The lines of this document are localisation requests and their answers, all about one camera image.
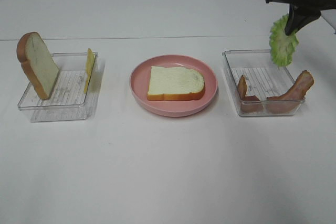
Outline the green lettuce leaf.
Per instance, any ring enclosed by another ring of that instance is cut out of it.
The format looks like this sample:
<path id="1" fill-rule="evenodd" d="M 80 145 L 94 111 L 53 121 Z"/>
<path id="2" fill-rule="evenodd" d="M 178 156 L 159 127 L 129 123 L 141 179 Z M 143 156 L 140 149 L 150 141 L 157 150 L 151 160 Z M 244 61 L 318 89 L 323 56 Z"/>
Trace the green lettuce leaf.
<path id="1" fill-rule="evenodd" d="M 286 35 L 285 26 L 288 14 L 275 21 L 270 29 L 269 45 L 272 62 L 279 67 L 285 67 L 292 63 L 292 55 L 299 41 L 296 31 Z"/>

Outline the long bacon strip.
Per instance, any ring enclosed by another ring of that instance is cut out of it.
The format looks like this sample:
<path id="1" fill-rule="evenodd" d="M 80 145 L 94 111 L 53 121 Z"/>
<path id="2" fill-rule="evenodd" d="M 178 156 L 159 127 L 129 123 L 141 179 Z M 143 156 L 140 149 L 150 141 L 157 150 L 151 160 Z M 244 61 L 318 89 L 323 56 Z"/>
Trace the long bacon strip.
<path id="1" fill-rule="evenodd" d="M 299 100 L 303 100 L 307 91 L 313 86 L 314 79 L 310 72 L 304 70 L 296 79 L 293 86 L 280 96 L 268 97 L 266 109 L 273 114 L 288 113 L 295 109 Z"/>

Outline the short bacon strip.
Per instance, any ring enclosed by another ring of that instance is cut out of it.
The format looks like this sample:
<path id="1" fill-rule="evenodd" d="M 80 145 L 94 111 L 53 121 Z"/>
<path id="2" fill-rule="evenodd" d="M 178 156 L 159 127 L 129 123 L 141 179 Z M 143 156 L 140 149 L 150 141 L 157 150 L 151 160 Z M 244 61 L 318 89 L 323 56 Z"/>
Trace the short bacon strip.
<path id="1" fill-rule="evenodd" d="M 244 113 L 254 113 L 263 110 L 263 105 L 260 103 L 260 100 L 255 95 L 246 95 L 247 94 L 247 83 L 244 75 L 241 75 L 238 82 L 237 90 L 240 96 L 240 109 Z"/>

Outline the bread slice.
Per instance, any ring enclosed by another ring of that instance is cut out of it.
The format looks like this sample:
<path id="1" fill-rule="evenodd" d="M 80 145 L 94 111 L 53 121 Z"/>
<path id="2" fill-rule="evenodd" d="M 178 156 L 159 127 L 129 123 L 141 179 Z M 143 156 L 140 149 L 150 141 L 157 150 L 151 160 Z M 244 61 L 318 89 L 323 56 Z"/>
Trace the bread slice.
<path id="1" fill-rule="evenodd" d="M 59 68 L 39 33 L 24 34 L 17 44 L 16 54 L 23 72 L 39 98 L 49 99 L 59 75 Z"/>
<path id="2" fill-rule="evenodd" d="M 204 93 L 204 77 L 197 70 L 185 67 L 151 67 L 146 95 L 149 101 L 199 100 Z"/>

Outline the yellow cheese slice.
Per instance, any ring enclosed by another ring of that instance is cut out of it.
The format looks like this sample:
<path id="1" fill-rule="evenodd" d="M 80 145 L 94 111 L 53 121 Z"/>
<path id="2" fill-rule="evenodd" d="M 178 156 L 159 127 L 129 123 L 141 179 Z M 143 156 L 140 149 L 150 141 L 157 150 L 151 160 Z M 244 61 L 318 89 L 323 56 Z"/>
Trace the yellow cheese slice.
<path id="1" fill-rule="evenodd" d="M 87 78 L 86 78 L 84 93 L 87 93 L 87 90 L 88 90 L 88 85 L 89 85 L 89 81 L 90 81 L 90 78 L 91 78 L 91 75 L 92 75 L 92 70 L 93 70 L 95 58 L 96 58 L 96 55 L 93 53 L 91 48 L 88 48 L 88 50 L 87 50 L 87 61 L 86 61 Z"/>

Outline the right clear plastic container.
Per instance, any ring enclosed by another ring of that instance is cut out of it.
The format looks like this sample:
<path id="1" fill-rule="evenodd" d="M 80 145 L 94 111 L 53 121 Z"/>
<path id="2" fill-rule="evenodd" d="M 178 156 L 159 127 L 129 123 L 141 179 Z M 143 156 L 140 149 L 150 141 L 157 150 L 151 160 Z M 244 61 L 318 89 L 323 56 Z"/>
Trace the right clear plastic container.
<path id="1" fill-rule="evenodd" d="M 294 115 L 299 105 L 288 113 L 273 114 L 267 111 L 267 98 L 280 96 L 286 93 L 295 83 L 286 67 L 279 67 L 271 60 L 269 50 L 229 50 L 223 52 L 224 74 L 233 98 L 236 111 L 239 116 L 289 116 Z M 241 75 L 244 75 L 247 83 L 247 94 L 255 95 L 263 105 L 263 110 L 254 113 L 244 113 L 240 109 L 240 96 L 237 90 Z"/>

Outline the clear plastic container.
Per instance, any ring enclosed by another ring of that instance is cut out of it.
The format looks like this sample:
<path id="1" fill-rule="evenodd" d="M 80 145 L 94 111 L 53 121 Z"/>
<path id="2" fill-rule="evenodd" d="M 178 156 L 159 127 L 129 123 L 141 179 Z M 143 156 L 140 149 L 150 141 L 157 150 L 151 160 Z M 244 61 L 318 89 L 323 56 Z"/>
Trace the clear plastic container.
<path id="1" fill-rule="evenodd" d="M 286 67 L 279 67 L 271 60 L 269 50 L 229 50 L 223 52 L 224 74 L 233 98 L 236 111 L 239 116 L 289 116 L 294 115 L 299 105 L 288 113 L 273 114 L 267 111 L 267 98 L 280 96 L 286 93 L 295 83 Z M 241 75 L 244 75 L 247 83 L 247 94 L 255 95 L 263 105 L 263 110 L 254 113 L 244 113 L 240 109 L 240 96 L 237 90 Z"/>
<path id="2" fill-rule="evenodd" d="M 87 53 L 52 54 L 60 72 L 48 100 L 41 100 L 32 84 L 28 84 L 19 103 L 31 122 L 84 120 L 97 107 L 104 66 L 94 52 L 94 64 L 89 81 L 86 73 Z"/>

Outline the pink round plate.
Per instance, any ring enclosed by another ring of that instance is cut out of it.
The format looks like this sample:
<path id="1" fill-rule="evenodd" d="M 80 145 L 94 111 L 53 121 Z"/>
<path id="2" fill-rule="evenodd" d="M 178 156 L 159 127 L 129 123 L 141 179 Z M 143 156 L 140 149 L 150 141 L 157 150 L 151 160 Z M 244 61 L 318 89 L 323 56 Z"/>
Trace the pink round plate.
<path id="1" fill-rule="evenodd" d="M 205 94 L 191 101 L 149 101 L 146 94 L 152 66 L 186 67 L 199 71 L 205 82 Z M 215 98 L 218 89 L 217 77 L 210 66 L 193 57 L 162 55 L 140 63 L 130 76 L 130 87 L 136 102 L 144 109 L 162 116 L 181 117 L 195 114 L 206 108 Z"/>

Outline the left clear plastic container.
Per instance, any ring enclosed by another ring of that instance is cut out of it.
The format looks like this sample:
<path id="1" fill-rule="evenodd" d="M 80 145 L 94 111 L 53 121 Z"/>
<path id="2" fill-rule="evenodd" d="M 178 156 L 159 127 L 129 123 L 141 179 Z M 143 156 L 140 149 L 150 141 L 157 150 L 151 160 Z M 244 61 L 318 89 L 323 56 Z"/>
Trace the left clear plastic container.
<path id="1" fill-rule="evenodd" d="M 28 84 L 19 103 L 31 122 L 84 120 L 97 107 L 104 66 L 94 52 L 94 64 L 89 81 L 86 73 L 87 53 L 52 54 L 60 72 L 48 100 L 41 100 L 32 84 Z"/>

